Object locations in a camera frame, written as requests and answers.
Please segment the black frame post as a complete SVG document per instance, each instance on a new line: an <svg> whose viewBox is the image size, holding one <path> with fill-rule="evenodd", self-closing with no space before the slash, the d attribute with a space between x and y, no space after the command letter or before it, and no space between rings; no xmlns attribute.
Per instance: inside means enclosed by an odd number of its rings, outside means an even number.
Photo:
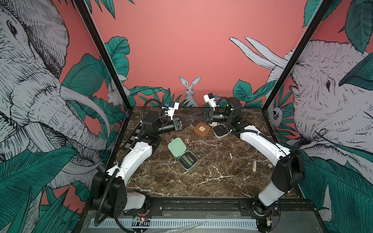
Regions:
<svg viewBox="0 0 373 233"><path fill-rule="evenodd" d="M126 107L126 109L131 112L132 111L132 107L131 107L131 104L127 98L127 95L125 94L124 90L123 90L123 86L121 84L121 82L119 81L119 77L118 77L118 74L116 72L116 69L113 65L113 62L107 52L107 49L105 47L105 44L103 43L103 40L102 40L102 37L100 36L99 34L99 31L97 30L96 28L96 25L94 23L94 20L92 19L91 17L91 14L89 12L89 9L87 7L87 4L86 4L86 1L83 1L83 0L75 0L74 1L87 29L88 29L88 32L101 56L101 58L103 59L103 62L106 66L106 68L108 69L108 73L110 75L110 77L113 79L113 82L120 94L120 97L124 103L124 106Z"/></svg>
<svg viewBox="0 0 373 233"><path fill-rule="evenodd" d="M332 0L324 0L319 3L316 9L316 12L313 14L312 19L307 29L305 30L304 34L302 35L302 38L300 39L297 47L295 48L293 55L291 56L290 60L287 62L284 70L282 71L279 79L276 82L275 87L273 88L268 99L266 100L265 104L261 108L262 112L266 112L268 110L270 104L276 97L278 91L283 86L286 79L289 77L291 70L295 66L299 57L302 55L305 47L307 46L308 42L311 40L312 36L314 35L315 31L317 30L318 26L320 25L322 19L324 18L325 14L327 13L332 3L333 3Z"/></svg>

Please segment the cream clipper case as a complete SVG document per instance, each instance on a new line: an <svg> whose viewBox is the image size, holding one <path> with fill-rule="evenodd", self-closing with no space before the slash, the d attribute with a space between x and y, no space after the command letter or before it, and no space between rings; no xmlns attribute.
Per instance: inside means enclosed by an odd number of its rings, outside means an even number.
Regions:
<svg viewBox="0 0 373 233"><path fill-rule="evenodd" d="M226 129L225 125L222 123L209 123L211 127L211 131L215 135L216 138L223 138L229 134L228 130Z"/></svg>

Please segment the brown clipper case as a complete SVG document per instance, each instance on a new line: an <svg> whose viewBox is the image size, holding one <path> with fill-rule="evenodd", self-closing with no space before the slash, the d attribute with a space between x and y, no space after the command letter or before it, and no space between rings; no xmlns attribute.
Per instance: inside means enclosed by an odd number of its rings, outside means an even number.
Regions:
<svg viewBox="0 0 373 233"><path fill-rule="evenodd" d="M194 126L193 132L200 137L206 137L211 130L211 127L203 122L199 122Z"/></svg>

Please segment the white perforated strip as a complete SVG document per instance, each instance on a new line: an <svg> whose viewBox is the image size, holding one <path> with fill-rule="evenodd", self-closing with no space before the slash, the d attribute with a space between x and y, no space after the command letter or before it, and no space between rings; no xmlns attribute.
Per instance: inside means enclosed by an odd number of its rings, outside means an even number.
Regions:
<svg viewBox="0 0 373 233"><path fill-rule="evenodd" d="M196 225L198 228L205 229L244 229L257 230L257 223L255 219L177 219L168 218L160 219L153 218L145 221L135 221L129 218L120 218L120 224L126 229L166 229L166 228L180 228Z"/></svg>

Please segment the mint green clipper case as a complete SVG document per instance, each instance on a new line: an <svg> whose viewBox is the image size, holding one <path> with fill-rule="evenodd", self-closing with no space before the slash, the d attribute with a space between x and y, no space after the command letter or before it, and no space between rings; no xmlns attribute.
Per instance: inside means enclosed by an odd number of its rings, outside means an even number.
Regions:
<svg viewBox="0 0 373 233"><path fill-rule="evenodd" d="M171 140L168 149L185 171L193 169L199 161L193 152L187 150L185 143L179 137Z"/></svg>

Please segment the left black frame post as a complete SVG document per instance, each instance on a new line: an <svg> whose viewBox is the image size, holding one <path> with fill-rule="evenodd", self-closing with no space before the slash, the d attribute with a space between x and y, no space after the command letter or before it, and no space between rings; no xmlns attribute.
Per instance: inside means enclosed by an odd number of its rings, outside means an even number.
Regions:
<svg viewBox="0 0 373 233"><path fill-rule="evenodd" d="M125 94L124 90L123 90L123 86L121 84L121 82L119 81L119 77L118 77L118 74L116 72L116 69L113 65L113 62L107 52L107 49L105 47L105 44L103 43L103 40L102 40L102 37L100 36L99 34L99 31L97 30L96 28L96 25L94 23L94 20L92 19L91 17L91 14L89 12L89 9L87 7L87 4L86 4L86 1L83 1L83 0L75 0L74 1L87 29L88 29L88 32L101 56L101 58L103 59L103 62L106 66L106 68L108 69L108 73L110 75L110 77L113 79L113 82L120 94L120 97L124 103L124 106L126 107L126 109L131 112L132 111L132 107L131 107L131 104L127 98L127 95Z"/></svg>

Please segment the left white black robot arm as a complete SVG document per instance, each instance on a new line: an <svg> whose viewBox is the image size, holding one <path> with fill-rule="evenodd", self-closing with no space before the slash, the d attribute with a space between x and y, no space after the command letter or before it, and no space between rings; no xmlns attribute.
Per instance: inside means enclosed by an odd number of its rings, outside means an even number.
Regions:
<svg viewBox="0 0 373 233"><path fill-rule="evenodd" d="M94 226L99 226L107 217L118 218L129 210L150 212L148 198L140 192L127 192L126 185L135 171L158 148L161 134L184 129L182 118L174 117L178 102L161 104L165 116L163 122L157 112L142 110L141 121L125 144L125 153L117 165L106 172L97 172L91 185L88 205L96 210Z"/></svg>

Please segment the black aluminium front rail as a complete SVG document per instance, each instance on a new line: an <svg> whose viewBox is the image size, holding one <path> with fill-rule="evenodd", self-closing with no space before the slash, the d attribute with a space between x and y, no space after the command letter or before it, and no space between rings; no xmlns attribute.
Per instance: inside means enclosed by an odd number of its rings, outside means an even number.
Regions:
<svg viewBox="0 0 373 233"><path fill-rule="evenodd" d="M316 210L311 200L305 199L280 199L275 201L266 211L258 214L254 208L253 198L207 198L207 197L148 197L138 209L125 206L130 200L114 201L113 205L105 203L102 214L110 217L137 216L165 216L167 211L201 211L201 212L239 212L241 216L263 218L267 216L280 216L285 212L313 212Z"/></svg>

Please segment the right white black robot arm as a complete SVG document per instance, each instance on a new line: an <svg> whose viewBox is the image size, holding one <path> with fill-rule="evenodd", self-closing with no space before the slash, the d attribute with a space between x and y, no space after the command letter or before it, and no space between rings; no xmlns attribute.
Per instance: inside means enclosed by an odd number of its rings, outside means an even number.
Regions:
<svg viewBox="0 0 373 233"><path fill-rule="evenodd" d="M253 146L274 166L271 181L254 199L252 209L258 216L267 216L274 203L291 191L306 177L305 158L299 150L286 148L264 135L242 114L242 104L235 97L221 97L209 93L204 95L209 108L203 117L193 117L206 124L224 123L228 133Z"/></svg>

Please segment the black white checkerboard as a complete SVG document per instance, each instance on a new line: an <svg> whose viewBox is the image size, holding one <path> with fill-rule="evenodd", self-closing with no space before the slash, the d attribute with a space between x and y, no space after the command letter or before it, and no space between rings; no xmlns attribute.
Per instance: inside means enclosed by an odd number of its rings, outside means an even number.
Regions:
<svg viewBox="0 0 373 233"><path fill-rule="evenodd" d="M140 122L134 132L132 133L131 137L126 141L123 150L128 150L130 148L133 148L135 144L138 142L139 138L141 137L141 134L143 132L143 122Z"/></svg>

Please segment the right black frame post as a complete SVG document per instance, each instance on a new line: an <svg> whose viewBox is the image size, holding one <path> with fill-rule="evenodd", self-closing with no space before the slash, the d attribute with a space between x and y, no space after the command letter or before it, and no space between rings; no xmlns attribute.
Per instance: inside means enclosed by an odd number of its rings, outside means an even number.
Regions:
<svg viewBox="0 0 373 233"><path fill-rule="evenodd" d="M316 9L316 12L313 14L312 19L307 29L305 30L304 34L302 35L302 38L300 39L297 47L295 48L293 55L291 56L290 60L287 62L284 70L282 71L279 79L276 82L275 87L273 88L268 99L266 100L265 104L261 108L262 112L266 112L268 110L270 104L276 97L278 91L283 86L286 79L289 77L291 70L295 66L299 57L302 55L305 47L307 46L308 42L311 40L312 36L314 35L315 31L317 30L318 26L320 25L322 19L324 18L325 14L327 13L332 3L333 3L332 0L324 0L319 3Z"/></svg>

